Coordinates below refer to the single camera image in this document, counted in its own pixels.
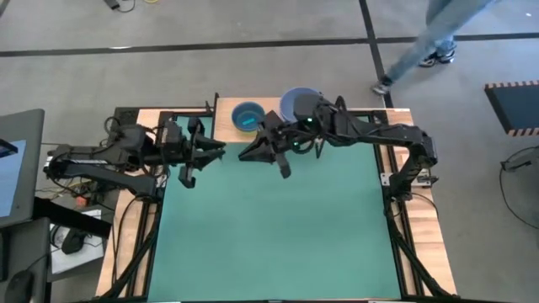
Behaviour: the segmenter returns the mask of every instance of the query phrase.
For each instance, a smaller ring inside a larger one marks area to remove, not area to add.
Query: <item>green tabletop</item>
[[[245,146],[194,189],[171,168],[149,301],[400,297],[372,145],[288,152],[288,179],[238,161]]]

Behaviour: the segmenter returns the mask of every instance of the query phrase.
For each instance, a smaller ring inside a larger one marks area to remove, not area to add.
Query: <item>person's leg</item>
[[[427,27],[429,27],[435,17],[447,6],[447,4],[453,1],[454,0],[429,0],[429,6],[427,7],[427,13],[425,15],[425,23],[427,24]],[[446,56],[455,50],[455,47],[456,44],[453,40],[453,36],[450,35],[440,42],[440,45],[436,48],[435,55],[440,57]]]
[[[398,62],[391,66],[386,76],[372,88],[375,93],[385,94],[389,87],[400,79],[410,68],[432,53],[445,39],[452,36],[468,20],[481,12],[494,0],[451,1],[436,15],[430,26],[419,35]]]

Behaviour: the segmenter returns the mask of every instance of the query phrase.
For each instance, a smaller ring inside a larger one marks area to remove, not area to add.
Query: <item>bowl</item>
[[[232,111],[232,122],[241,131],[254,131],[259,122],[264,120],[265,112],[262,106],[255,102],[243,102]]]
[[[294,116],[294,101],[296,97],[304,94],[313,94],[320,96],[317,90],[312,88],[293,88],[286,92],[281,98],[279,103],[280,116],[283,120],[288,122],[296,122],[297,119]]]

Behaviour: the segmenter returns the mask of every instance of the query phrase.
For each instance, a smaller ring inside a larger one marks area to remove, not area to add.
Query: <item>sneaker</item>
[[[448,64],[453,62],[455,59],[455,51],[452,50],[449,54],[439,56],[436,52],[433,52],[428,57],[424,58],[420,63],[419,66],[421,67],[433,67],[436,65],[436,63],[441,64]]]
[[[371,87],[371,91],[378,96],[383,96],[387,93],[389,93],[389,90],[391,89],[392,81],[388,77],[383,77],[380,81],[378,81],[375,85]]]

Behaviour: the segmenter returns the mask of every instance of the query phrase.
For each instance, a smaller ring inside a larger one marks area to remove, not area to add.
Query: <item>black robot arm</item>
[[[332,104],[321,97],[300,96],[294,114],[297,122],[285,123],[276,112],[269,112],[259,125],[256,139],[240,153],[239,160],[277,162],[283,178],[288,178],[291,168],[285,158],[287,151],[302,154],[315,147],[320,157],[325,141],[332,146],[358,142],[404,146],[410,156],[403,168],[390,177],[389,194],[395,199],[409,199],[411,184],[420,171],[437,163],[434,143],[419,127],[358,120],[346,111],[341,98]]]
[[[189,139],[173,121],[166,121],[161,128],[162,139],[155,142],[147,135],[153,130],[141,125],[118,125],[111,130],[112,143],[107,147],[58,146],[49,151],[44,171],[53,180],[89,178],[129,189],[134,195],[156,198],[157,177],[146,166],[184,164],[179,181],[192,189],[193,170],[202,170],[225,153],[224,142],[204,137],[204,126],[198,118],[189,119]],[[145,173],[138,176],[124,173],[138,169]]]

